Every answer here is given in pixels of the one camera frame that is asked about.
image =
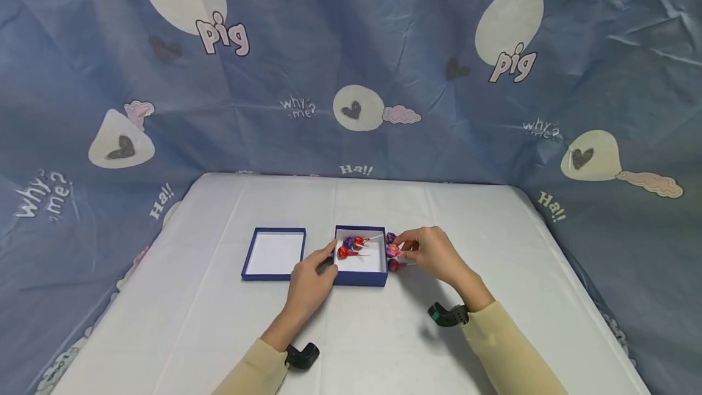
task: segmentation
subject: backdrop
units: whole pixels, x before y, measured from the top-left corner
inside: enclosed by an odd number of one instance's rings
[[[651,391],[702,386],[702,0],[0,5],[0,393],[212,171],[522,188]]]

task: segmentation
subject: box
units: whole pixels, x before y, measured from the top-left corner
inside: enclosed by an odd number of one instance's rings
[[[290,280],[303,260],[307,231],[301,227],[257,227],[241,268],[242,280]]]
[[[342,246],[346,237],[378,238],[368,241],[359,251],[361,255],[339,260],[337,250],[334,251],[334,264],[339,273],[334,279],[334,285],[356,285],[364,287],[385,287],[388,279],[388,256],[385,254],[385,228],[369,226],[336,226],[336,248]]]

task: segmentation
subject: black strap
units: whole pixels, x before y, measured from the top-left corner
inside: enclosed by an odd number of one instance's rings
[[[447,310],[439,302],[434,302],[427,313],[429,313],[431,320],[443,327],[464,325],[470,320],[468,308],[465,305],[457,305]]]
[[[317,361],[319,357],[319,348],[314,343],[308,343],[302,352],[298,351],[293,345],[288,346],[285,350],[288,353],[285,363],[291,368],[306,371]]]

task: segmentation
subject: black heart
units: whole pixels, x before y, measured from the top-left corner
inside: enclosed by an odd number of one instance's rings
[[[151,44],[151,48],[154,50],[154,54],[156,54],[158,59],[160,59],[162,62],[169,63],[175,59],[179,59],[180,56],[183,55],[183,51],[181,50],[179,44],[167,44],[165,41],[161,40],[155,35],[149,37],[149,43]]]
[[[595,149],[587,149],[585,153],[580,151],[580,149],[575,149],[573,150],[573,154],[571,155],[571,159],[573,160],[573,167],[576,169],[581,169],[587,162],[590,162],[590,159],[592,159],[592,156],[595,155]]]
[[[128,136],[125,135],[120,135],[119,136],[119,149],[116,149],[114,151],[110,151],[110,153],[107,154],[107,160],[117,160],[117,159],[126,159],[128,157],[131,157],[136,154],[136,151],[134,150],[134,143],[129,139]]]
[[[361,104],[358,101],[353,101],[351,103],[351,108],[343,107],[341,113],[345,114],[351,119],[358,119],[361,116]]]
[[[458,65],[458,59],[452,58],[448,61],[446,65],[446,79],[447,80],[453,80],[456,78],[460,78],[462,76],[466,76],[470,73],[470,67],[468,66],[459,66]]]

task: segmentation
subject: wrist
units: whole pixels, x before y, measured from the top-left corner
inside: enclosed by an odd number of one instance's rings
[[[452,286],[471,313],[479,312],[495,302],[492,293],[475,271],[462,275]]]
[[[306,320],[301,312],[283,308],[260,339],[278,352],[285,352]]]

